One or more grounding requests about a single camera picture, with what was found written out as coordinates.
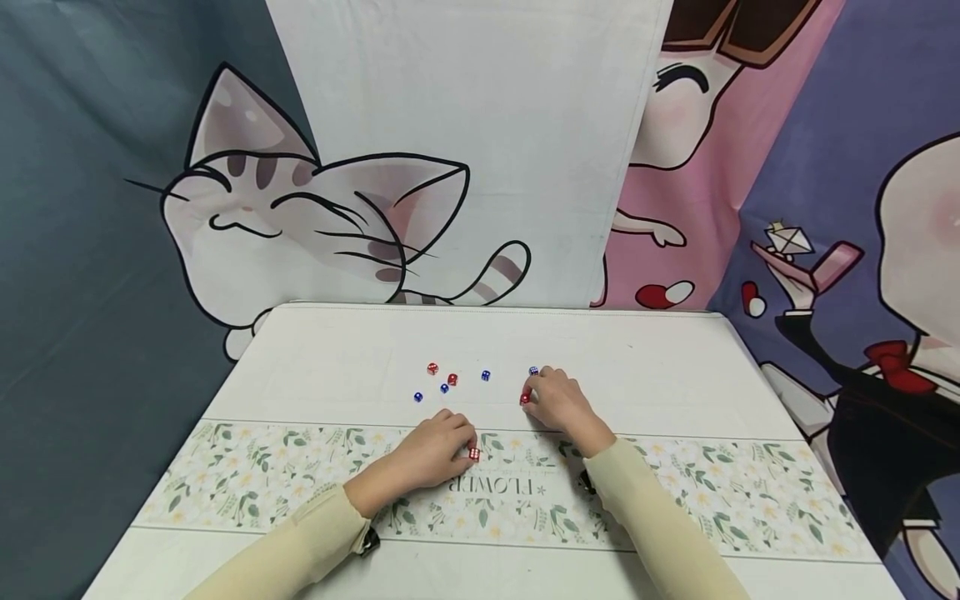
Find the cartoon cat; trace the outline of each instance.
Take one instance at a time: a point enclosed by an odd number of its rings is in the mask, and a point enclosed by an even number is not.
[[[264,316],[289,300],[492,304],[515,290],[530,267],[523,242],[478,254],[476,265],[430,253],[469,177],[466,164],[405,153],[322,165],[283,111],[224,64],[186,169],[160,201],[191,293],[229,327],[225,350],[238,360]],[[455,295],[419,288],[438,269],[444,280],[478,275]]]

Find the floral table runner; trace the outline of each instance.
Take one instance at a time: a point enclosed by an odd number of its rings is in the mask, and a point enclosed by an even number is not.
[[[265,533],[409,430],[201,420],[133,525]],[[876,561],[803,442],[622,437],[724,555]],[[467,474],[381,512],[380,537],[633,550],[570,441],[484,431],[479,445]]]

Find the backdrop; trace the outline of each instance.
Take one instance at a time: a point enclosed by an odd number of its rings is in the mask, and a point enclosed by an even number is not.
[[[721,311],[957,598],[960,9],[449,4],[0,6],[0,597],[79,598],[309,298]]]

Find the cartoon character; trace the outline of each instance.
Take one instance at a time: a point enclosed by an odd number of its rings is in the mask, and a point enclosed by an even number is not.
[[[630,166],[671,171],[687,164],[707,136],[717,103],[736,76],[747,67],[770,66],[820,2],[675,0]],[[669,223],[619,208],[612,231],[646,233],[660,247],[686,245],[684,235]],[[604,261],[602,287],[591,306],[606,302],[607,281]],[[684,285],[640,288],[637,302],[651,309],[675,306],[689,298],[695,287],[692,282],[677,283]]]
[[[229,327],[225,349],[237,360],[289,300],[492,304],[511,293],[530,266],[523,242],[490,247],[475,264],[431,252],[468,185],[466,164],[430,156],[321,164],[282,110],[223,65],[186,168],[160,201],[191,293]],[[464,274],[457,293],[421,287],[438,270]]]
[[[856,262],[834,246],[805,270],[777,248],[754,244],[793,305],[777,329],[839,386],[823,399],[772,364],[762,366],[787,410],[850,502],[877,554],[900,537],[916,567],[944,598],[960,598],[960,569],[937,535],[927,486],[960,473],[960,133],[904,159],[877,203],[883,238],[883,303],[916,339],[865,349],[869,364],[833,360],[811,329],[820,295]]]

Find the cat ear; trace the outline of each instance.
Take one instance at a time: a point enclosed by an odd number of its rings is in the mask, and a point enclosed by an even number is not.
[[[407,262],[423,255],[444,234],[467,195],[466,164],[429,156],[377,156],[338,165],[326,175],[383,213]]]
[[[228,151],[316,158],[290,119],[253,84],[224,64],[206,92],[187,166]]]

